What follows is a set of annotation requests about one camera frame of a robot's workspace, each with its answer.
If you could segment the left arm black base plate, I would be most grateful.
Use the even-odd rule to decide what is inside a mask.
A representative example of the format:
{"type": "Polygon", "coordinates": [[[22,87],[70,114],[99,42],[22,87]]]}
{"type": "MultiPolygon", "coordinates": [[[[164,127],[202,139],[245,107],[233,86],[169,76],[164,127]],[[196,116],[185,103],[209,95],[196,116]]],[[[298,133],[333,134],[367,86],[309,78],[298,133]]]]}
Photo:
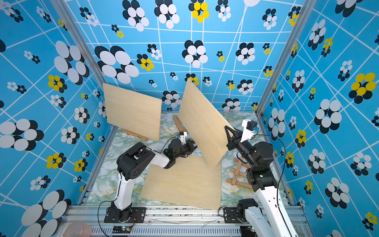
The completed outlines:
{"type": "Polygon", "coordinates": [[[143,223],[147,209],[145,207],[127,207],[119,211],[116,207],[108,207],[104,218],[105,223],[143,223]]]}

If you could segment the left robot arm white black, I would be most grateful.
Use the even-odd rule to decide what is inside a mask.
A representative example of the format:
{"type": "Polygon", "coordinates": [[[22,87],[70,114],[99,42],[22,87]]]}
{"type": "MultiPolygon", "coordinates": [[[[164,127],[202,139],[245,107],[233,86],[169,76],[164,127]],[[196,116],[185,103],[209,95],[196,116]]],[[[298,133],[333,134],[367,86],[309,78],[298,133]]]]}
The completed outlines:
{"type": "Polygon", "coordinates": [[[117,187],[116,198],[111,201],[111,205],[107,208],[104,219],[105,223],[142,223],[143,217],[140,213],[144,213],[144,208],[140,210],[132,209],[132,193],[135,179],[149,165],[155,165],[164,169],[170,169],[178,158],[185,158],[191,155],[197,146],[195,142],[188,139],[181,142],[180,139],[173,139],[168,148],[162,152],[155,151],[147,147],[144,143],[138,142],[129,150],[121,154],[116,163],[119,172],[119,184],[117,187]]]}

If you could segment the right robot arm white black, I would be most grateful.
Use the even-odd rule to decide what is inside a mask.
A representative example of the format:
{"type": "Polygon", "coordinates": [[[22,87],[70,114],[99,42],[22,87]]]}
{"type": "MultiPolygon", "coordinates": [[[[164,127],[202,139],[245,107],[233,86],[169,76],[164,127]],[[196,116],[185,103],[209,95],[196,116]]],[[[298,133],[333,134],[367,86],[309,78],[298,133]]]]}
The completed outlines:
{"type": "Polygon", "coordinates": [[[253,198],[238,202],[238,218],[243,223],[249,223],[259,237],[297,237],[298,233],[279,194],[279,182],[270,168],[274,161],[273,145],[264,141],[252,145],[250,140],[258,136],[254,127],[252,121],[247,122],[243,131],[226,125],[227,148],[230,151],[236,149],[250,165],[246,170],[247,181],[258,196],[268,220],[264,219],[253,198]]]}

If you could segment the plywood board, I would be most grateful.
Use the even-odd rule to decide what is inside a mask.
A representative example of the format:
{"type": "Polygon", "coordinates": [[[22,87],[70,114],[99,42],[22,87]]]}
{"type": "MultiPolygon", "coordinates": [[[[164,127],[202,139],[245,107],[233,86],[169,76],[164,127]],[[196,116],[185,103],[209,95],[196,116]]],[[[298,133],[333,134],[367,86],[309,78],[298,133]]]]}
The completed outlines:
{"type": "Polygon", "coordinates": [[[187,81],[178,117],[211,168],[227,152],[228,121],[192,83],[187,81]]]}
{"type": "Polygon", "coordinates": [[[216,210],[221,205],[222,164],[202,156],[178,158],[169,169],[149,168],[140,197],[216,210]]]}
{"type": "Polygon", "coordinates": [[[103,84],[107,122],[148,139],[159,141],[160,99],[103,84]]]}

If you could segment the wooden easel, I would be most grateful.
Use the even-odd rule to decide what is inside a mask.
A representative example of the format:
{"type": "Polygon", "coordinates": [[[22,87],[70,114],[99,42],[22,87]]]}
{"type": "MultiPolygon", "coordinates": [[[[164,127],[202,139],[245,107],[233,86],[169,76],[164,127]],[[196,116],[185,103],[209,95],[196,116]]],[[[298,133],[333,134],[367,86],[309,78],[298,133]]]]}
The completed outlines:
{"type": "Polygon", "coordinates": [[[238,158],[234,158],[234,162],[237,163],[236,168],[231,169],[231,172],[233,173],[234,176],[232,179],[227,179],[226,182],[231,184],[232,186],[240,186],[240,187],[252,189],[252,186],[250,184],[238,181],[240,177],[247,179],[247,175],[241,172],[241,168],[242,167],[249,168],[250,166],[248,164],[243,163],[238,158]]]}
{"type": "Polygon", "coordinates": [[[137,133],[134,133],[134,132],[131,132],[131,131],[128,131],[128,130],[123,130],[123,133],[125,133],[126,135],[130,135],[130,136],[133,136],[133,137],[136,137],[136,138],[139,138],[139,139],[142,139],[143,141],[147,142],[148,141],[148,138],[145,137],[145,136],[142,136],[142,135],[139,135],[137,133]]]}
{"type": "Polygon", "coordinates": [[[179,132],[186,132],[187,131],[177,115],[174,115],[173,119],[175,121],[175,124],[176,124],[179,132]]]}

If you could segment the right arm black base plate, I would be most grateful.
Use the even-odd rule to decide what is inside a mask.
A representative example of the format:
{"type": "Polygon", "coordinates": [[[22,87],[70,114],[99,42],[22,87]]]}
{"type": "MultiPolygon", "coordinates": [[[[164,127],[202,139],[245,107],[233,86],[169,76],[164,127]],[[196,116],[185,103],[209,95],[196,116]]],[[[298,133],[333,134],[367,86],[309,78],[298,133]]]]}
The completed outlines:
{"type": "Polygon", "coordinates": [[[224,207],[220,216],[227,224],[254,224],[265,221],[259,207],[243,208],[241,211],[237,207],[224,207]]]}

